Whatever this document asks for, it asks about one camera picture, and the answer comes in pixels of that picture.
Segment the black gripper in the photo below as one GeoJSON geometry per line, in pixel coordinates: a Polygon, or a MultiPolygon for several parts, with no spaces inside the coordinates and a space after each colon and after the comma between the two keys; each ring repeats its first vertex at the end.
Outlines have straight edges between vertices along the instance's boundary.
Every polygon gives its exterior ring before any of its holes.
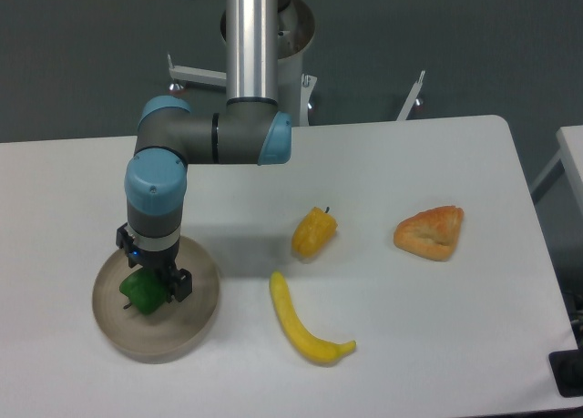
{"type": "Polygon", "coordinates": [[[169,235],[147,237],[134,230],[128,223],[117,229],[116,245],[123,250],[131,271],[141,267],[158,271],[167,289],[167,302],[182,302],[192,293],[192,275],[186,269],[178,269],[181,226],[169,235]]]}

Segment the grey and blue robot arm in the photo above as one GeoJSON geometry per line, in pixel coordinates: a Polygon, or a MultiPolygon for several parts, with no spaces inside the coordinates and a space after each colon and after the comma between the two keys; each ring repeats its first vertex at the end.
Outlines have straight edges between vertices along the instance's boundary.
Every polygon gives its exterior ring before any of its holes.
{"type": "Polygon", "coordinates": [[[116,244],[152,270],[166,301],[183,301],[192,278],[176,266],[187,171],[195,164],[283,164],[292,121],[278,105],[278,13],[291,0],[226,0],[226,108],[196,117],[173,96],[144,106],[124,178],[128,220],[116,244]]]}

